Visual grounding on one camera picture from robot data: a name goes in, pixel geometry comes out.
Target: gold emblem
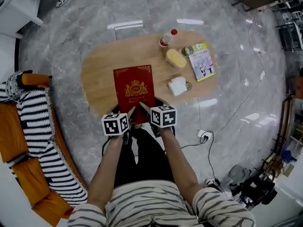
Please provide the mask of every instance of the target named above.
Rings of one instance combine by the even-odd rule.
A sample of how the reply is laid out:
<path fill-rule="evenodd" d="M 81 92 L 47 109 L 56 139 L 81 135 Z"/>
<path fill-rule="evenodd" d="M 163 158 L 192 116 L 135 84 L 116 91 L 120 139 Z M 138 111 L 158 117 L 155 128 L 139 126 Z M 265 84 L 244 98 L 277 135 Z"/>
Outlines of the gold emblem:
<path fill-rule="evenodd" d="M 138 80 L 131 81 L 131 85 L 126 85 L 125 96 L 138 96 L 147 94 L 147 86 L 144 85 L 144 82 L 140 84 Z"/>

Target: oval table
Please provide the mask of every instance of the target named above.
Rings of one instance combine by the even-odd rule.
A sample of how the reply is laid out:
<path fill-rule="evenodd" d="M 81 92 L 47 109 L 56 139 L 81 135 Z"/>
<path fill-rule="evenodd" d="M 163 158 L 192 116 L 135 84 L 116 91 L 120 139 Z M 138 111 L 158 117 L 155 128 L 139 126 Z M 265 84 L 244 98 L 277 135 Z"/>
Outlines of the oval table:
<path fill-rule="evenodd" d="M 165 61 L 165 52 L 169 48 L 181 50 L 187 45 L 206 42 L 201 34 L 192 31 L 179 32 L 173 44 L 165 49 L 159 47 L 161 36 L 145 35 L 103 44 L 86 57 L 82 64 L 81 79 L 91 108 L 104 115 L 117 104 L 113 70 L 124 67 L 151 65 L 155 96 L 169 104 L 207 96 L 216 89 L 217 75 L 197 82 L 189 61 L 182 69 L 172 67 Z M 214 62 L 212 48 L 210 51 Z M 178 76 L 185 77 L 193 87 L 175 97 L 168 88 L 168 82 Z"/>

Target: power strip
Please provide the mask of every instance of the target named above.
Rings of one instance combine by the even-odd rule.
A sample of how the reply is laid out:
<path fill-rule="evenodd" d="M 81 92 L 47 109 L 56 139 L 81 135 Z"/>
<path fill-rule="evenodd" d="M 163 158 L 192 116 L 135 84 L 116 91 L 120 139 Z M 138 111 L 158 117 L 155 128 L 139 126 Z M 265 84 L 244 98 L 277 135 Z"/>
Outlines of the power strip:
<path fill-rule="evenodd" d="M 207 132 L 207 131 L 204 131 L 204 130 L 200 130 L 198 132 L 198 137 L 201 138 L 201 136 L 208 136 L 208 138 L 210 139 L 211 137 L 213 137 L 213 134 L 211 132 Z"/>

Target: book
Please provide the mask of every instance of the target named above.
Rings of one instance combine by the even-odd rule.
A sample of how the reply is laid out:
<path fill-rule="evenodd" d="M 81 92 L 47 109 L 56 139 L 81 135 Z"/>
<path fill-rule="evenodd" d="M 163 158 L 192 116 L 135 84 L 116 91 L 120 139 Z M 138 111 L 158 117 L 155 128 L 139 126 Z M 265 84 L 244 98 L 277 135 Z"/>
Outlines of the book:
<path fill-rule="evenodd" d="M 209 48 L 205 43 L 202 47 L 200 46 L 199 50 L 189 56 L 189 60 L 197 81 L 205 80 L 216 74 Z"/>
<path fill-rule="evenodd" d="M 148 122 L 149 118 L 139 102 L 154 107 L 155 94 L 152 80 L 152 66 L 143 65 L 114 70 L 116 95 L 121 113 L 127 113 L 136 106 L 132 124 Z"/>

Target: marble floor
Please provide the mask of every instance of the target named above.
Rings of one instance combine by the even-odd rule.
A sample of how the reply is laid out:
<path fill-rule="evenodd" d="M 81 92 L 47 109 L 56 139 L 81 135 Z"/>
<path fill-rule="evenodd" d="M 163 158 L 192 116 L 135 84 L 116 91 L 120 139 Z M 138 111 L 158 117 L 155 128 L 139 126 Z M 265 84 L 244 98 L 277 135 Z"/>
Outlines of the marble floor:
<path fill-rule="evenodd" d="M 273 147 L 285 97 L 286 58 L 272 11 L 246 13 L 236 0 L 70 0 L 63 7 L 42 1 L 41 27 L 30 24 L 21 40 L 22 70 L 52 75 L 53 104 L 62 133 L 86 183 L 100 163 L 106 137 L 101 117 L 86 100 L 81 62 L 99 44 L 172 28 L 202 33 L 215 50 L 216 91 L 176 105 L 177 139 L 197 144 L 197 132 L 215 133 L 210 160 L 223 179 L 235 164 L 252 169 Z M 112 24 L 142 20 L 143 26 Z M 199 181 L 212 177 L 209 142 L 184 149 Z"/>

